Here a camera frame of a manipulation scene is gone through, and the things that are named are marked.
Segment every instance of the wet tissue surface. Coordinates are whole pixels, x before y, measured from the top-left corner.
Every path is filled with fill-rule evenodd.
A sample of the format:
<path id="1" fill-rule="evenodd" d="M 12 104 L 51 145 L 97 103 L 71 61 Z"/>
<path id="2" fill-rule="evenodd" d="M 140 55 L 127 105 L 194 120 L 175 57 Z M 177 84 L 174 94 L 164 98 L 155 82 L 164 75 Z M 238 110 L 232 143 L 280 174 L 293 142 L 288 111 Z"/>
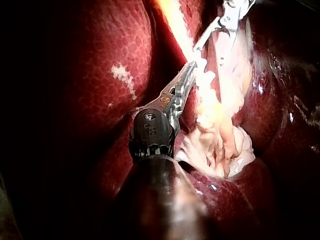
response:
<path id="1" fill-rule="evenodd" d="M 8 157 L 0 161 L 0 173 L 24 239 L 117 235 L 108 217 L 132 166 L 130 111 L 158 96 L 221 14 L 221 1 L 161 2 L 58 0 L 8 8 L 18 21 L 4 37 Z M 203 138 L 222 147 L 207 143 L 206 151 L 228 156 L 215 173 L 216 158 L 199 149 L 189 154 L 204 154 L 201 161 L 192 155 L 179 162 L 205 202 L 212 228 L 225 239 L 317 236 L 320 33 L 305 22 L 318 23 L 319 14 L 287 4 L 256 2 L 239 24 L 231 71 L 217 66 L 223 38 L 209 40 L 203 57 L 215 74 L 207 87 L 212 98 L 201 107 L 198 84 L 180 119 L 177 155 L 185 136 L 194 147 L 200 137 L 192 136 L 211 131 Z M 218 128 L 212 120 L 222 116 L 227 121 L 220 123 L 228 124 Z M 256 158 L 226 177 L 228 159 L 245 152 L 234 133 L 247 133 L 244 142 L 251 139 L 249 153 Z M 102 230 L 107 236 L 100 236 Z"/>

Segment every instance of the metal jaw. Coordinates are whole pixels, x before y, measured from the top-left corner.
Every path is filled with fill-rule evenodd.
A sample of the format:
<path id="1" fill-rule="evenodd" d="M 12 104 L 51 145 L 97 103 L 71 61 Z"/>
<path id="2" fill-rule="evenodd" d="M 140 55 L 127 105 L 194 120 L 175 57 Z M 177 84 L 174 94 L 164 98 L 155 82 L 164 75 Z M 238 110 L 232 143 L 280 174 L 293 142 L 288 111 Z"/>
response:
<path id="1" fill-rule="evenodd" d="M 225 32 L 230 38 L 226 46 L 226 53 L 230 53 L 236 41 L 238 22 L 248 13 L 255 2 L 256 0 L 225 0 L 223 2 L 224 15 L 217 16 L 210 23 L 194 46 L 193 51 L 202 51 L 213 32 Z M 225 60 L 226 57 L 221 57 L 219 64 L 222 66 Z"/>
<path id="2" fill-rule="evenodd" d="M 196 82 L 197 63 L 187 62 L 175 78 L 161 91 L 159 97 L 142 109 L 157 109 L 166 115 L 175 136 L 180 130 L 179 117 L 182 115 L 190 90 Z"/>
<path id="3" fill-rule="evenodd" d="M 248 13 L 255 2 L 256 0 L 225 0 L 223 2 L 224 15 L 220 18 L 219 24 L 230 37 L 226 53 L 231 53 L 234 47 L 239 20 Z M 226 57 L 219 59 L 220 66 L 225 64 L 225 60 Z"/>

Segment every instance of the white spot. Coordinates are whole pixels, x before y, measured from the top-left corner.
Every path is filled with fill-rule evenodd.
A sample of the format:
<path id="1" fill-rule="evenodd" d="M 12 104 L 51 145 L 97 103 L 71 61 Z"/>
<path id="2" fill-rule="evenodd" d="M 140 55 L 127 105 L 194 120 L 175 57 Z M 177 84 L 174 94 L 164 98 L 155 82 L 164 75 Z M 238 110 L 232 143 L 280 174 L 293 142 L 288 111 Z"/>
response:
<path id="1" fill-rule="evenodd" d="M 309 146 L 313 152 L 316 154 L 320 153 L 319 145 Z"/>
<path id="2" fill-rule="evenodd" d="M 217 191 L 217 188 L 216 188 L 215 185 L 211 184 L 211 187 L 212 187 L 213 190 Z"/>
<path id="3" fill-rule="evenodd" d="M 292 114 L 292 112 L 289 113 L 289 118 L 290 118 L 290 122 L 293 123 L 294 122 L 294 115 Z"/>
<path id="4" fill-rule="evenodd" d="M 264 93 L 264 88 L 260 85 L 260 83 L 259 83 L 258 89 L 259 89 L 259 93 L 262 95 Z"/>
<path id="5" fill-rule="evenodd" d="M 111 72 L 113 73 L 113 78 L 118 79 L 124 84 L 126 84 L 127 88 L 130 91 L 130 94 L 132 95 L 132 99 L 136 100 L 137 96 L 134 90 L 134 81 L 133 77 L 131 76 L 131 73 L 129 71 L 126 71 L 127 66 L 123 66 L 121 63 L 118 63 L 119 66 L 113 65 L 111 67 Z"/>
<path id="6" fill-rule="evenodd" d="M 199 195 L 203 195 L 204 193 L 202 191 L 199 191 L 198 189 L 195 190 L 195 192 Z"/>

